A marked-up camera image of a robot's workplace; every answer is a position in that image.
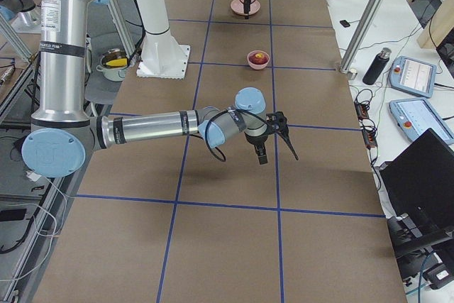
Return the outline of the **red apple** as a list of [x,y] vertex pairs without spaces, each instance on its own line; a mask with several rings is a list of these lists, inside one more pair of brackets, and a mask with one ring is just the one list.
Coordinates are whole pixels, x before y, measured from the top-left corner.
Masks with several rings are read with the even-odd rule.
[[268,62],[268,56],[264,53],[254,53],[249,57],[249,61],[256,65],[264,65]]

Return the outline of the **black monitor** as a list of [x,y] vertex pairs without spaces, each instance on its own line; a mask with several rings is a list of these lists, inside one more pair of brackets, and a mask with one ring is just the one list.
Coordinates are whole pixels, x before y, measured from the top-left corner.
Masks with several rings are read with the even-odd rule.
[[417,226],[453,225],[453,150],[431,128],[389,162],[380,175],[396,215]]

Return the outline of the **black water bottle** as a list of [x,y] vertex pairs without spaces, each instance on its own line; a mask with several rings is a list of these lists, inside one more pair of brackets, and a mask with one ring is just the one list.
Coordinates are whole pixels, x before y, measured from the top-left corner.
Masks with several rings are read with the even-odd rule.
[[389,48],[383,48],[374,58],[367,72],[362,78],[362,82],[366,85],[373,85],[378,77],[383,72],[392,51]]

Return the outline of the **small black device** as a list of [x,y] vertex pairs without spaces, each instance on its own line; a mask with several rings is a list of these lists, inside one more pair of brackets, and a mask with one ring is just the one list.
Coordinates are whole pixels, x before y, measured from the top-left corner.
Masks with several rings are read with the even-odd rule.
[[350,27],[350,23],[346,20],[341,20],[340,21],[340,24],[344,27],[344,28],[347,28],[347,27]]

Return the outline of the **lower teach pendant tablet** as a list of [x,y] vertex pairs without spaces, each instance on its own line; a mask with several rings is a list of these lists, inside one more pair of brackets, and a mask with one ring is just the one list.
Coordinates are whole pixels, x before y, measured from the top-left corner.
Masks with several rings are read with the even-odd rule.
[[411,142],[431,128],[445,143],[453,144],[453,132],[428,99],[393,100],[389,102],[389,110],[398,127]]

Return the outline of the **white enamel pot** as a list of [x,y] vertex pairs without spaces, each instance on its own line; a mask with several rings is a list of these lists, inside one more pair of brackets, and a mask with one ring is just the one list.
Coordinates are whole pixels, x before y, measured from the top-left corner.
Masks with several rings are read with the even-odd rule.
[[99,60],[96,70],[109,81],[122,82],[126,76],[128,58],[126,52],[119,48],[107,50]]

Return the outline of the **aluminium frame post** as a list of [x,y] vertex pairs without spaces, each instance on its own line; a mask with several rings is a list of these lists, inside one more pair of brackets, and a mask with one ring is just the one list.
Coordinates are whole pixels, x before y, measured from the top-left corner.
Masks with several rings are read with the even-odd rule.
[[365,39],[365,36],[372,24],[374,17],[376,16],[378,9],[381,3],[384,0],[369,0],[365,10],[362,13],[358,27],[355,29],[355,32],[350,39],[347,50],[340,61],[338,66],[338,71],[347,74],[349,72],[350,66],[357,55],[360,45]]

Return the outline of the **upper teach pendant tablet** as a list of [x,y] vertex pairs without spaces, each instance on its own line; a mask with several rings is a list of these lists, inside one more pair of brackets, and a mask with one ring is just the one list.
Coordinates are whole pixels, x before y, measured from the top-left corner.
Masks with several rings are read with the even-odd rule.
[[433,64],[399,56],[392,63],[389,82],[393,89],[417,97],[431,98],[437,67]]

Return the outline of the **white pedestal column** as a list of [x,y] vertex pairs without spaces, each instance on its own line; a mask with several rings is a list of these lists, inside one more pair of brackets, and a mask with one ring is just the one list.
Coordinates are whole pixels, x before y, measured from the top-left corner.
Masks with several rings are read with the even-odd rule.
[[145,30],[139,77],[182,79],[187,70],[190,47],[173,37],[165,0],[136,0]]

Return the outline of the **pink bowl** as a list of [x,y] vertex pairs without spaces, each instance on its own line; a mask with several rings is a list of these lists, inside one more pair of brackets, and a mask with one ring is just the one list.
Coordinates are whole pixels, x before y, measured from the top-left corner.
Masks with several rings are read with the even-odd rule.
[[261,50],[254,50],[247,55],[248,65],[254,70],[263,70],[267,67],[270,56]]

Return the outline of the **teach pendant tablet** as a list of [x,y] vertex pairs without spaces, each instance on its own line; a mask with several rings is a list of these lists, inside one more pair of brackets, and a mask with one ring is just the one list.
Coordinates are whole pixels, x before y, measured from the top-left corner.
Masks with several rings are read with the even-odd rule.
[[433,64],[399,56],[392,63],[389,82],[393,89],[417,97],[431,98],[437,67]]
[[393,100],[389,102],[389,110],[398,127],[411,142],[431,128],[445,143],[453,144],[453,132],[428,99]]

